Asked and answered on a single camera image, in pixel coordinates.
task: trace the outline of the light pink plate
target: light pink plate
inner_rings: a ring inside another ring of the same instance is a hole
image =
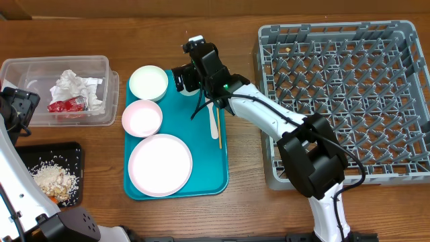
[[[146,138],[160,130],[163,113],[160,107],[149,100],[131,103],[122,113],[124,130],[135,137]]]
[[[163,197],[179,191],[188,181],[193,158],[187,145],[170,134],[142,140],[128,162],[130,179],[140,192]]]

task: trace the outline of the white napkin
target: white napkin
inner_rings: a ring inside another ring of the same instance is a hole
[[[102,101],[97,99],[95,91],[97,85],[102,82],[103,79],[100,78],[82,78],[77,77],[72,70],[64,71],[56,85],[50,89],[52,95],[50,104],[82,95],[90,111],[100,110]]]

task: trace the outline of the white spoon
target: white spoon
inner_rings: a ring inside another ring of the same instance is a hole
[[[207,102],[209,99],[207,97],[204,98],[204,101]],[[213,139],[218,138],[218,128],[216,127],[215,116],[214,116],[214,104],[210,103],[207,105],[209,109],[209,122],[210,122],[210,135],[212,135]]]

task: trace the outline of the clear plastic bin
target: clear plastic bin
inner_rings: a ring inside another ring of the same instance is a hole
[[[52,101],[51,87],[56,85],[65,70],[72,70],[78,77],[103,79],[97,86],[97,98],[104,108],[98,111],[50,113],[47,106]],[[30,126],[109,126],[114,123],[118,107],[119,77],[112,71],[106,56],[59,56],[40,58],[15,58],[3,63],[0,70],[1,86],[19,88],[37,93],[40,103]],[[85,114],[70,118],[75,114]]]

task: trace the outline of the black container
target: black container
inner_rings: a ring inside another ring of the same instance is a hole
[[[75,194],[71,194],[71,198],[69,200],[64,201],[67,205],[60,202],[58,207],[66,208],[77,206],[82,202],[85,155],[79,143],[71,142],[34,145],[28,147],[16,147],[16,150],[29,171],[31,171],[32,168],[37,170],[43,161],[48,161],[49,164],[57,164],[64,169],[69,168],[70,174],[76,175],[78,178],[77,192]]]

